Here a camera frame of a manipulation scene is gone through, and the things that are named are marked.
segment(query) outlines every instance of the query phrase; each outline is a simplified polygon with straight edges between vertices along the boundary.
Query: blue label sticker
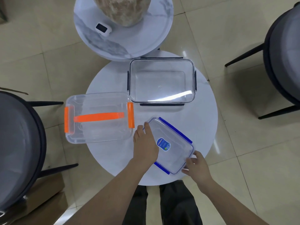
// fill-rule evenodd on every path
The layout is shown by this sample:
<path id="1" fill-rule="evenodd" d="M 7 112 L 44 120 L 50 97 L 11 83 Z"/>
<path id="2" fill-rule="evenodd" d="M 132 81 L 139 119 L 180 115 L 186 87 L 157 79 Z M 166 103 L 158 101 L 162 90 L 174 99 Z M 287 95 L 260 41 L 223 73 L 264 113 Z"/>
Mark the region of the blue label sticker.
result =
<path id="1" fill-rule="evenodd" d="M 157 145 L 158 147 L 160 147 L 161 149 L 163 149 L 164 151 L 168 151 L 171 147 L 171 144 L 169 142 L 167 142 L 165 139 L 163 138 L 159 138 L 157 141 Z"/>

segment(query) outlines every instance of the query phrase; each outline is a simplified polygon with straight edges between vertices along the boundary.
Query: vase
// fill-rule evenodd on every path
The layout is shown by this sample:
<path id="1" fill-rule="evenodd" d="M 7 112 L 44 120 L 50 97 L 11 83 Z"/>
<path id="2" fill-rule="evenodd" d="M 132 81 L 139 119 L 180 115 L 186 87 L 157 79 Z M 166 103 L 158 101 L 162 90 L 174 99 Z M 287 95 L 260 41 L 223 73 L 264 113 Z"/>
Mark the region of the vase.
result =
<path id="1" fill-rule="evenodd" d="M 151 0 L 94 0 L 102 12 L 116 24 L 130 27 L 147 12 Z"/>

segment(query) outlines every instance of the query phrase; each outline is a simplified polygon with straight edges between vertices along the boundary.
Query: round white table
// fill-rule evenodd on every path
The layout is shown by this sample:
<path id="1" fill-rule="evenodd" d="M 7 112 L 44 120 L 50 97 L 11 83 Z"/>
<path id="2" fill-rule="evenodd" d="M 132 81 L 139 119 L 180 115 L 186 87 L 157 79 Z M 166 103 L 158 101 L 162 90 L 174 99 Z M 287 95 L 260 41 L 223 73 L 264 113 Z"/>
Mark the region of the round white table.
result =
<path id="1" fill-rule="evenodd" d="M 178 57 L 175 54 L 157 50 L 152 57 Z M 127 70 L 129 62 L 110 62 L 92 80 L 87 94 L 99 92 L 127 91 Z M 217 104 L 212 89 L 197 71 L 195 99 L 182 107 L 145 107 L 134 104 L 135 126 L 143 125 L 152 116 L 160 116 L 175 126 L 193 141 L 195 150 L 205 157 L 212 146 L 218 125 Z M 87 144 L 97 162 L 116 176 L 133 157 L 132 137 L 124 141 L 106 141 Z M 141 179 L 139 185 L 163 185 L 182 178 L 184 174 L 166 174 L 154 164 Z"/>
<path id="2" fill-rule="evenodd" d="M 96 32 L 99 22 L 111 26 L 108 37 Z M 172 0 L 151 0 L 143 19 L 131 27 L 112 22 L 94 0 L 76 0 L 74 7 L 74 23 L 80 38 L 98 55 L 113 61 L 129 61 L 156 50 L 168 35 L 172 22 Z"/>

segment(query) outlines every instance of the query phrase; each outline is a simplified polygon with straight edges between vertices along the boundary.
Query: chair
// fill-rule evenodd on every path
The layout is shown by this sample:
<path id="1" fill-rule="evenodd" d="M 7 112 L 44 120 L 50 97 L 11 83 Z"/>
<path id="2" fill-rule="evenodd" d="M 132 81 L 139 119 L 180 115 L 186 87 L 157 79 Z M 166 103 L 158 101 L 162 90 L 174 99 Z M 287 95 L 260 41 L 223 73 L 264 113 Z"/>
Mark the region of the chair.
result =
<path id="1" fill-rule="evenodd" d="M 78 166 L 72 164 L 42 171 L 46 133 L 32 107 L 59 104 L 63 102 L 26 102 L 12 93 L 0 91 L 0 210 L 22 199 L 37 178 Z"/>
<path id="2" fill-rule="evenodd" d="M 261 50 L 269 79 L 294 106 L 263 115 L 258 119 L 300 110 L 300 2 L 272 24 L 263 44 L 227 63 L 225 67 Z"/>

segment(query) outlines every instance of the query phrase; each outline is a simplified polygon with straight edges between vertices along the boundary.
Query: plastic food container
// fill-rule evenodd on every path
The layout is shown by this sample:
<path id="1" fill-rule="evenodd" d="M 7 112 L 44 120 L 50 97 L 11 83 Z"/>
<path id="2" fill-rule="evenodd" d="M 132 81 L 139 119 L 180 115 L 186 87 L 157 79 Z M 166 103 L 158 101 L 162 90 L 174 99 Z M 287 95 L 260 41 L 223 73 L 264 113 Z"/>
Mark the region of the plastic food container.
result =
<path id="1" fill-rule="evenodd" d="M 182 57 L 151 57 L 130 62 L 127 90 L 141 106 L 183 106 L 195 98 L 194 64 Z"/>
<path id="2" fill-rule="evenodd" d="M 74 95 L 66 101 L 65 133 L 70 143 L 124 140 L 133 129 L 133 103 L 127 93 Z"/>
<path id="3" fill-rule="evenodd" d="M 177 174 L 185 166 L 186 158 L 192 156 L 193 142 L 161 117 L 152 117 L 148 123 L 159 147 L 154 164 L 167 174 Z"/>

